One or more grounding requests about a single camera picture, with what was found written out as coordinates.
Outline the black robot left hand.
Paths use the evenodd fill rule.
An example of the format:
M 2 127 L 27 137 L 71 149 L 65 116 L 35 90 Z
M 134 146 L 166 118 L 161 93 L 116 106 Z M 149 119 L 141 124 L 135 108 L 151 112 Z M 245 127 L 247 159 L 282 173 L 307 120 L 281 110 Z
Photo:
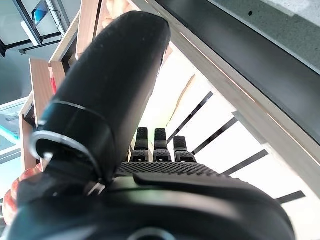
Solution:
M 5 240 L 293 240 L 281 205 L 195 161 L 126 161 L 171 39 L 168 22 L 130 11 L 67 72 L 29 138 L 45 170 L 18 185 Z

